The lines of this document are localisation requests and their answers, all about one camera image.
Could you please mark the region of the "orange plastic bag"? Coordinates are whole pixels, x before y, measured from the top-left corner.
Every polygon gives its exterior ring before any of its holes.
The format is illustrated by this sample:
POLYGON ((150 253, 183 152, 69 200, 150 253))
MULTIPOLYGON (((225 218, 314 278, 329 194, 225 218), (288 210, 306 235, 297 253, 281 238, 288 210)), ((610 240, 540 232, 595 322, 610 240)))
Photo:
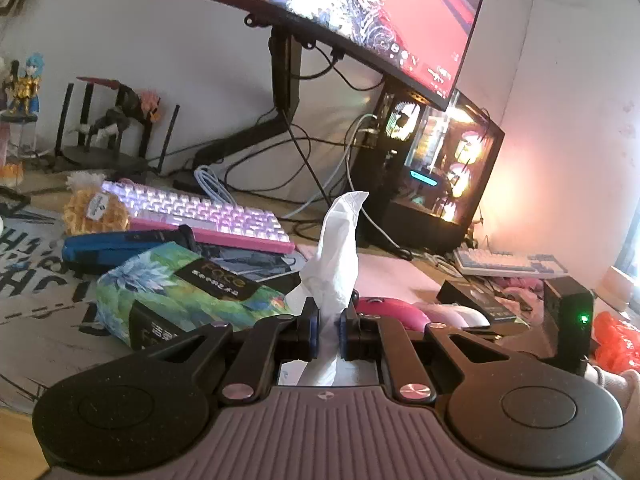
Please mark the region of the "orange plastic bag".
POLYGON ((594 355, 597 364, 614 374, 640 370, 639 330, 626 321, 601 312, 593 321, 593 336, 598 348, 594 355))

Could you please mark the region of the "black RGB computer case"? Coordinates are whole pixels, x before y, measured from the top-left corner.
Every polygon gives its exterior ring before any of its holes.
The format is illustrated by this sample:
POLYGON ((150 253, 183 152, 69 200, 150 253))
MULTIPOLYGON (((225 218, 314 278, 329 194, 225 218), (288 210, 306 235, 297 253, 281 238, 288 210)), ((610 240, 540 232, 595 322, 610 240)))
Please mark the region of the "black RGB computer case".
POLYGON ((368 193, 358 240, 443 255, 464 241, 504 139, 488 110, 463 93, 446 110, 388 82, 360 133, 352 183, 368 193))

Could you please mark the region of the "dark pink haired figure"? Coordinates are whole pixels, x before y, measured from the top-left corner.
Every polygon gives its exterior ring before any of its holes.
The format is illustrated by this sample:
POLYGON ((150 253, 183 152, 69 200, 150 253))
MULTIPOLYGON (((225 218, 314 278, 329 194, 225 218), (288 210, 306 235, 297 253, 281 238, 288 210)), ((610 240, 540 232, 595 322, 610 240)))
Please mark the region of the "dark pink haired figure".
POLYGON ((142 174, 151 169, 148 148, 162 118, 162 98, 151 90, 134 90, 116 79, 78 77, 85 84, 78 124, 66 128, 75 85, 65 90, 53 150, 53 167, 61 170, 105 169, 115 174, 142 174), (93 92, 98 87, 115 92, 114 104, 96 120, 90 119, 93 92), (137 153, 122 151, 125 132, 134 124, 142 128, 137 153))

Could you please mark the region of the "white blue keyboard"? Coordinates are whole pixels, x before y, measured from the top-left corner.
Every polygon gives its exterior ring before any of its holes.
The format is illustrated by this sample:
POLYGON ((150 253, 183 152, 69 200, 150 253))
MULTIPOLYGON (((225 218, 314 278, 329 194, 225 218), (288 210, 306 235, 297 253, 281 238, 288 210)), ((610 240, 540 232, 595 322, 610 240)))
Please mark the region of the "white blue keyboard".
POLYGON ((458 248, 452 256, 454 265, 462 275, 546 280, 568 274, 567 268, 555 256, 546 254, 521 255, 480 248, 458 248))

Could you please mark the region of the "pink mouse pad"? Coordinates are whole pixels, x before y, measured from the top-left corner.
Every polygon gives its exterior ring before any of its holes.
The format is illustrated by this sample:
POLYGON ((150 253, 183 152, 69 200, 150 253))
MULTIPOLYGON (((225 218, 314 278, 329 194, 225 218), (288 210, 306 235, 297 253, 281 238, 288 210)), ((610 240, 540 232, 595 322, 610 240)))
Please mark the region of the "pink mouse pad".
POLYGON ((346 249, 322 243, 319 257, 315 247, 302 245, 298 249, 308 260, 299 274, 302 282, 285 295, 293 309, 303 307, 311 296, 318 307, 340 312, 349 305, 353 290, 359 297, 394 298, 414 304, 432 300, 440 289, 413 263, 356 252, 352 243, 346 249))

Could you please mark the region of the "green floral tissue pack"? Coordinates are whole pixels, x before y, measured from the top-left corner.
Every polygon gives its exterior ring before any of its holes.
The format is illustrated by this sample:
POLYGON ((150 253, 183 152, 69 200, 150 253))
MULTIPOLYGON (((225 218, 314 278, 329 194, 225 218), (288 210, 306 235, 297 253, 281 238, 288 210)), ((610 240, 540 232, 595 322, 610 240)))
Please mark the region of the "green floral tissue pack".
POLYGON ((290 314, 285 294, 227 270, 174 242, 136 255, 96 283, 96 317, 115 337, 137 349, 137 314, 165 321, 178 332, 213 322, 234 330, 290 314))

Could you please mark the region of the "packaged waffle snack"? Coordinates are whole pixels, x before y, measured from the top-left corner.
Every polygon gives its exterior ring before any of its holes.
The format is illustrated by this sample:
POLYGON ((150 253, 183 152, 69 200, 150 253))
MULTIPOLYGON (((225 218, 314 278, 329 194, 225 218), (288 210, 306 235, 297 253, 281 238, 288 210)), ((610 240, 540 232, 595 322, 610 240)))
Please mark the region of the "packaged waffle snack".
POLYGON ((112 192, 104 191, 105 174, 74 171, 66 179, 70 199, 62 219, 67 236, 127 231, 129 212, 112 192))

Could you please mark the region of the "printed black white desk mat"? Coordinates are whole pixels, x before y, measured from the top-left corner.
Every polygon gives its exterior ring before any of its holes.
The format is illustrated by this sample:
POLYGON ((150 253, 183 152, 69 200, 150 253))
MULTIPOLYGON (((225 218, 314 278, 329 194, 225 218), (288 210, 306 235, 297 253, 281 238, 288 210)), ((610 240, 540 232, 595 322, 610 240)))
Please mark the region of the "printed black white desk mat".
POLYGON ((94 279, 70 270, 63 261, 62 248, 63 223, 55 212, 27 206, 3 219, 3 325, 94 304, 94 279))

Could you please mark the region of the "blue handheld tool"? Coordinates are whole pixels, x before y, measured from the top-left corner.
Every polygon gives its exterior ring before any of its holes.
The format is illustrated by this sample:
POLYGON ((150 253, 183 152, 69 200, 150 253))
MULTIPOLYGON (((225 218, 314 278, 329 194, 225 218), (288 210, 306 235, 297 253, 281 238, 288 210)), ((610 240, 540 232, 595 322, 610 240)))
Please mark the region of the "blue handheld tool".
POLYGON ((67 237, 62 246, 62 260, 73 271, 101 275, 117 268, 130 258, 154 247, 176 243, 198 252, 190 226, 175 230, 122 231, 67 237))

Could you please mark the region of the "small black product box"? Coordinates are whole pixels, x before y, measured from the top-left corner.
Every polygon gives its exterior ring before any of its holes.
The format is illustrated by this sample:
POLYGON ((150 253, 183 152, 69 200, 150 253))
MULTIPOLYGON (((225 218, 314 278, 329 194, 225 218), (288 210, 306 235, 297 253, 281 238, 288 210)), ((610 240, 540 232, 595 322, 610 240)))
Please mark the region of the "small black product box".
POLYGON ((467 282, 444 281, 436 299, 441 304, 460 304, 477 310, 490 324, 516 321, 516 315, 495 300, 489 292, 467 282))

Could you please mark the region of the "pink mechanical keyboard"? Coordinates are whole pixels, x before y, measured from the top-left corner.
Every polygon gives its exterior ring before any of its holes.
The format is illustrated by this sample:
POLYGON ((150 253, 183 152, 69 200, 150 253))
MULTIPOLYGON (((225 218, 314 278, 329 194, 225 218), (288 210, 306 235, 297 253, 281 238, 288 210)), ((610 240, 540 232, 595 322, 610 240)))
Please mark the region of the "pink mechanical keyboard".
POLYGON ((188 226, 194 240, 202 244, 280 255, 295 250, 271 211, 126 182, 105 181, 102 190, 117 196, 126 206, 130 228, 135 231, 188 226))

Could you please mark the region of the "blue haired anime figure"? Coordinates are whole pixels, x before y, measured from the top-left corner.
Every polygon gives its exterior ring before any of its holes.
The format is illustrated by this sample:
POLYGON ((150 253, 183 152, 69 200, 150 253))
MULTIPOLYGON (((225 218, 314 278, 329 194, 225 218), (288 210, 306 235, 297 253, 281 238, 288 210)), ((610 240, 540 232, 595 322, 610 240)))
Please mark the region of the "blue haired anime figure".
POLYGON ((1 87, 8 98, 1 112, 2 122, 25 125, 38 120, 43 69, 44 57, 40 52, 33 53, 24 64, 19 60, 11 62, 9 75, 1 87))

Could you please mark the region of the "light pink computer mouse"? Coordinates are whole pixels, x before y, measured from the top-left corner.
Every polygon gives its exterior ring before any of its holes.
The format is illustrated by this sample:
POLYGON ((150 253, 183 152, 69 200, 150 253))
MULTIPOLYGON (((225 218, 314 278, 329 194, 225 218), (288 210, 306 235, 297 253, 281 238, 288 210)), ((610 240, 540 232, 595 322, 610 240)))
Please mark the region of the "light pink computer mouse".
POLYGON ((415 302, 418 308, 432 323, 442 323, 455 328, 489 327, 488 318, 480 311, 460 304, 433 304, 432 302, 415 302))

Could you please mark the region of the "black device with green light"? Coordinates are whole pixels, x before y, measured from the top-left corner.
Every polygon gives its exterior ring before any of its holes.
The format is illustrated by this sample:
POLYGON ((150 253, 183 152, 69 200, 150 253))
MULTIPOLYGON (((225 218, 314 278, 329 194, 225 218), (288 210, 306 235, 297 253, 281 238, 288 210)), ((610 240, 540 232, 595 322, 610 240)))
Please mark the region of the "black device with green light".
POLYGON ((541 359, 560 370, 585 374, 591 347, 594 298, 571 276, 544 281, 542 329, 550 356, 541 359))

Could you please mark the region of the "magenta computer mouse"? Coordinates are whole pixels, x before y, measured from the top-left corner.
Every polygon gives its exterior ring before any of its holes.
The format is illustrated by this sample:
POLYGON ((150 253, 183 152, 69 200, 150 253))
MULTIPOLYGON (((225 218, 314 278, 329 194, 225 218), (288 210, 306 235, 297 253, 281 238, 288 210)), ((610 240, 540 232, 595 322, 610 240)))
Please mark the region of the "magenta computer mouse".
POLYGON ((401 322, 406 330, 413 332, 423 333, 425 326, 432 322, 419 308, 394 298, 360 297, 355 309, 358 313, 394 318, 401 322))

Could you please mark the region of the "white tissue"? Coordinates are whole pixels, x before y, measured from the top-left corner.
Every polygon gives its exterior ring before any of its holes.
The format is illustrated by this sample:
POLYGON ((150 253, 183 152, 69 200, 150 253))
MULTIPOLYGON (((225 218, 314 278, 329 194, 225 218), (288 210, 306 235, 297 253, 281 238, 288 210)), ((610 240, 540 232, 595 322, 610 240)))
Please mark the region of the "white tissue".
POLYGON ((319 310, 319 352, 306 364, 298 384, 331 387, 334 384, 340 335, 337 323, 348 307, 359 274, 356 229, 367 192, 348 192, 334 200, 324 217, 314 255, 299 272, 300 284, 285 296, 294 314, 311 297, 319 310))

